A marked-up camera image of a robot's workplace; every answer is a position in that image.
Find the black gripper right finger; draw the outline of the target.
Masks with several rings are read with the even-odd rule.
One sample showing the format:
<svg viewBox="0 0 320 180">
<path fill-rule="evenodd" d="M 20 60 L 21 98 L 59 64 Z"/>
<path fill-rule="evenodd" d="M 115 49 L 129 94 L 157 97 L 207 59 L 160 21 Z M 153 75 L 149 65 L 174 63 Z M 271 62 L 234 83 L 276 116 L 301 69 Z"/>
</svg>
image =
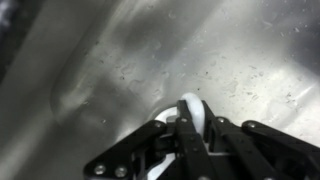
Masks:
<svg viewBox="0 0 320 180">
<path fill-rule="evenodd" d="M 236 125 L 204 106 L 208 163 L 199 180 L 320 180 L 320 148 L 254 120 Z"/>
</svg>

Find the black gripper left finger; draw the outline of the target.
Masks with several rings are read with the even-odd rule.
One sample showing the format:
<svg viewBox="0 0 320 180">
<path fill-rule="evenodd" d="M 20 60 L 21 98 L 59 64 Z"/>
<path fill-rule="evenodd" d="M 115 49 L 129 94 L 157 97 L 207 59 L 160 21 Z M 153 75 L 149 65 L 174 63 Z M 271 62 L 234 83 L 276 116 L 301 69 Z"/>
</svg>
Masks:
<svg viewBox="0 0 320 180">
<path fill-rule="evenodd" d="M 196 130 L 191 108 L 177 102 L 178 117 L 164 123 L 151 120 L 90 160 L 83 168 L 85 180 L 144 180 L 172 154 L 174 160 L 156 180 L 213 180 L 214 171 Z"/>
</svg>

